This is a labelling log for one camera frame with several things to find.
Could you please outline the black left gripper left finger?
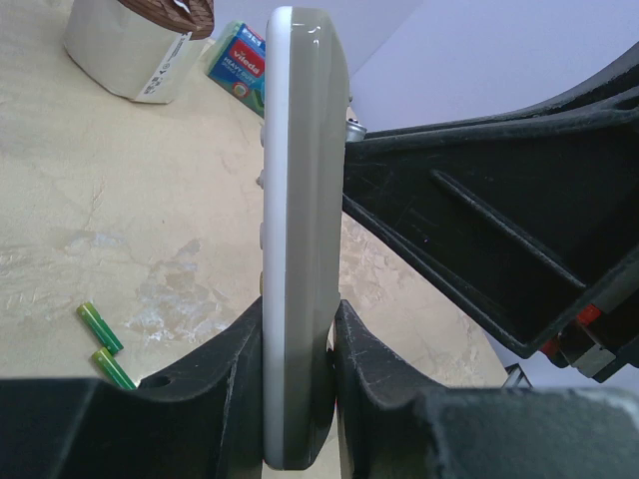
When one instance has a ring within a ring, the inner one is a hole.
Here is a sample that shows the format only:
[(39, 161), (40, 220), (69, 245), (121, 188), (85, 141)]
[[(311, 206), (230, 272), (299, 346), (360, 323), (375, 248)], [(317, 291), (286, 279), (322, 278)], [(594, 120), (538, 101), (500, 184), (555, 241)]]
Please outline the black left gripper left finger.
[(97, 378), (1, 383), (4, 478), (259, 478), (262, 302), (135, 390)]

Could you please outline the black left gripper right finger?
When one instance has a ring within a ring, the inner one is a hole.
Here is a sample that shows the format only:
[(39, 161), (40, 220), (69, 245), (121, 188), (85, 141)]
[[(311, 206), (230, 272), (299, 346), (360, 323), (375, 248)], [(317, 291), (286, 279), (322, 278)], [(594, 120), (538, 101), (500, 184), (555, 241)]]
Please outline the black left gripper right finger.
[(345, 478), (634, 478), (638, 399), (609, 388), (448, 388), (343, 301), (334, 323)]

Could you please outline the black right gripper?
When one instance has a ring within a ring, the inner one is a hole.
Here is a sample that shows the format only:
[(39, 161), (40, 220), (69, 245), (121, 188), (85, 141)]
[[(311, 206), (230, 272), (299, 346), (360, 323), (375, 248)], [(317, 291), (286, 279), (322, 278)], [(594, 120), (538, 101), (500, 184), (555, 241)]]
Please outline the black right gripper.
[(540, 351), (559, 368), (605, 382), (638, 366), (638, 265), (620, 272)]

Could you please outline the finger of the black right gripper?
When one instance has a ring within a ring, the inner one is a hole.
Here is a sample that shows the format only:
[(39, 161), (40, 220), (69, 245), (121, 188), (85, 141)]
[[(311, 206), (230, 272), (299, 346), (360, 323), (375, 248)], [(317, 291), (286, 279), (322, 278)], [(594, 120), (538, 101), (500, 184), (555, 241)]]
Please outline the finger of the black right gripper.
[(349, 143), (343, 209), (527, 357), (638, 279), (638, 51), (497, 116)]

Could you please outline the beige white remote control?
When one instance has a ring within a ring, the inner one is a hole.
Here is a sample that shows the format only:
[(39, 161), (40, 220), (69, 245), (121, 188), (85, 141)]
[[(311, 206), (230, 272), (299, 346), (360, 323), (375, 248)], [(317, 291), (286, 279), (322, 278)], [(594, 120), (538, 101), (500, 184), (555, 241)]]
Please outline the beige white remote control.
[(340, 304), (348, 71), (324, 10), (283, 6), (268, 22), (264, 123), (264, 458), (316, 460), (334, 408), (328, 333)]

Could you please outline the black battery pair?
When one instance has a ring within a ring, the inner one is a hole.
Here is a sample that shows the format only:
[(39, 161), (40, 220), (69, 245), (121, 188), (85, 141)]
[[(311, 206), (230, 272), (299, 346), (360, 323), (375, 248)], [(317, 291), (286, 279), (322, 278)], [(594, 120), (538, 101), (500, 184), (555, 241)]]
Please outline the black battery pair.
[(347, 118), (345, 123), (345, 141), (347, 143), (360, 142), (365, 138), (367, 128), (358, 120)]

